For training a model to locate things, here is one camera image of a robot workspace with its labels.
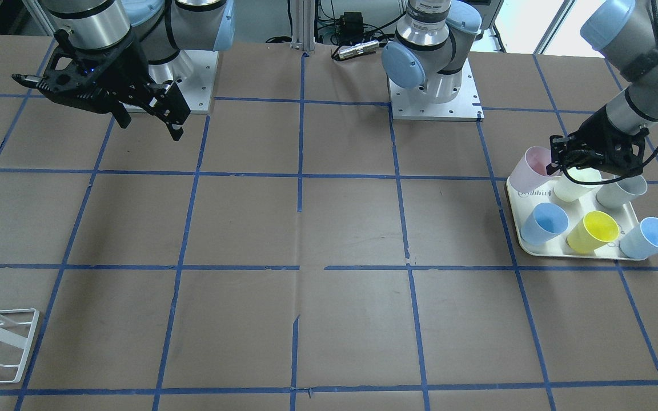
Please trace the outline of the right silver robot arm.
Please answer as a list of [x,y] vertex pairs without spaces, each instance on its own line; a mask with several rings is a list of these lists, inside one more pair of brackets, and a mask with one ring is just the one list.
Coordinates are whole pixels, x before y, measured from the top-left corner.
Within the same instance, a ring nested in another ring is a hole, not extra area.
[[192,105],[183,86],[203,78],[190,50],[229,50],[233,1],[43,1],[57,46],[42,75],[13,74],[49,101],[111,114],[121,128],[137,107],[180,140]]

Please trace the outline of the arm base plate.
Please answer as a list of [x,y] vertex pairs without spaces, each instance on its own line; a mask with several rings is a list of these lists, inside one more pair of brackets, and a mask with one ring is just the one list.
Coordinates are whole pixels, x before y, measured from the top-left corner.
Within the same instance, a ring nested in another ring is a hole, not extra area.
[[467,59],[460,72],[433,74],[423,86],[402,88],[388,80],[395,120],[455,120],[485,118],[475,79]]
[[157,83],[174,80],[193,114],[209,114],[220,55],[212,50],[181,50],[169,62],[149,65],[149,75]]

